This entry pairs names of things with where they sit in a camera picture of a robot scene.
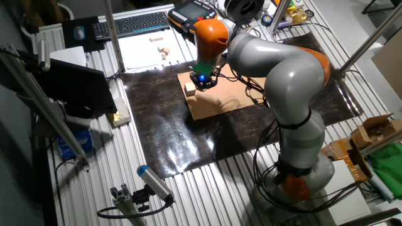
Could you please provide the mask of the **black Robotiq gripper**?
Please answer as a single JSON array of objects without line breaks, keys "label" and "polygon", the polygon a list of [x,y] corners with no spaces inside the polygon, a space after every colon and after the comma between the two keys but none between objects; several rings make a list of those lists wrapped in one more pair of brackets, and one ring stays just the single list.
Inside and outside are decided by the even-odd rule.
[{"label": "black Robotiq gripper", "polygon": [[213,80],[211,75],[203,73],[191,72],[190,79],[194,83],[195,88],[199,91],[205,91],[217,85],[217,79]]}]

